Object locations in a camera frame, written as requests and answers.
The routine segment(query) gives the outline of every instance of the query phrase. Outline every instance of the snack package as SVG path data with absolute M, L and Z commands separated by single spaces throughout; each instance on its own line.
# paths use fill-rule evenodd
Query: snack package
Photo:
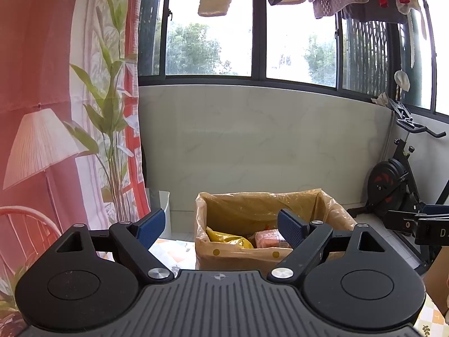
M 256 232 L 254 236 L 258 249 L 266 249 L 268 247 L 291 248 L 277 229 Z
M 211 242 L 222 242 L 235 244 L 242 249 L 253 249 L 253 245 L 250 241 L 248 241 L 245 237 L 241 237 L 238 235 L 232 235 L 227 233 L 215 232 L 209 227 L 206 227 L 206 233 Z

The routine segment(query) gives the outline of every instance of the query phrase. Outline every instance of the lampshade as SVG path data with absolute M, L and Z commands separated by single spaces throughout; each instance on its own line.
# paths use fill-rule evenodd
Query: lampshade
M 80 148 L 53 110 L 25 114 L 8 158 L 3 190 L 78 153 Z

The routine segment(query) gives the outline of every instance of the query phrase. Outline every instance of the metal screw cap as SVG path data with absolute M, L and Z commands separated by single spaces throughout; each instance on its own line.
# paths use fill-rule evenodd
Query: metal screw cap
M 271 271 L 271 275 L 278 279 L 288 279 L 293 276 L 293 270 L 287 267 L 278 267 Z
M 156 267 L 148 271 L 148 276 L 152 279 L 165 279 L 170 276 L 170 271 L 162 267 Z

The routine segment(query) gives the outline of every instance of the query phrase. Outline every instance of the exercise bike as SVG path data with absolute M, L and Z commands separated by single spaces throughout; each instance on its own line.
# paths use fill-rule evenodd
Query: exercise bike
M 402 104 L 390 99 L 390 105 L 396 115 L 396 125 L 407 131 L 406 139 L 396 138 L 394 144 L 396 150 L 393 156 L 374 166 L 368 177 L 367 193 L 368 200 L 364 207 L 352 208 L 348 213 L 355 218 L 358 214 L 373 213 L 380 218 L 385 226 L 391 222 L 388 217 L 394 211 L 405 213 L 441 214 L 449 213 L 446 209 L 435 207 L 435 205 L 425 204 L 419 197 L 418 188 L 409 164 L 409 157 L 415 151 L 409 146 L 406 152 L 407 139 L 410 133 L 428 133 L 434 138 L 446 136 L 446 132 L 434 133 L 424 125 L 413 121 L 410 111 Z M 441 195 L 436 201 L 436 205 L 443 205 L 449 195 L 449 181 L 446 183 Z M 420 251 L 412 245 L 404 236 L 411 235 L 411 231 L 395 232 L 408 248 L 419 258 L 421 265 L 416 269 L 420 274 L 424 273 L 435 260 L 440 247 L 421 246 Z

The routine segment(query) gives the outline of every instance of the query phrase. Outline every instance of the glass pane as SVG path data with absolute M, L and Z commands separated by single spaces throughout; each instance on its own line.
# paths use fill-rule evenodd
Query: glass pane
M 342 19 L 343 88 L 379 96 L 387 92 L 387 26 Z
M 449 0 L 427 0 L 436 52 L 436 111 L 449 115 Z
M 166 74 L 251 75 L 252 0 L 232 0 L 227 15 L 201 17 L 199 0 L 170 0 Z
M 407 73 L 410 80 L 410 90 L 403 91 L 403 102 L 410 105 L 430 109 L 432 99 L 432 50 L 430 48 L 429 29 L 425 16 L 423 2 L 419 0 L 427 39 L 424 39 L 421 28 L 421 14 L 414 9 L 411 10 L 413 24 L 413 41 L 415 45 L 415 64 L 411 68 L 410 33 L 408 24 L 399 25 L 399 33 L 402 41 L 400 61 L 402 70 Z
M 139 21 L 139 76 L 159 74 L 163 1 L 141 1 Z
M 335 18 L 315 19 L 307 1 L 267 2 L 267 77 L 335 87 Z

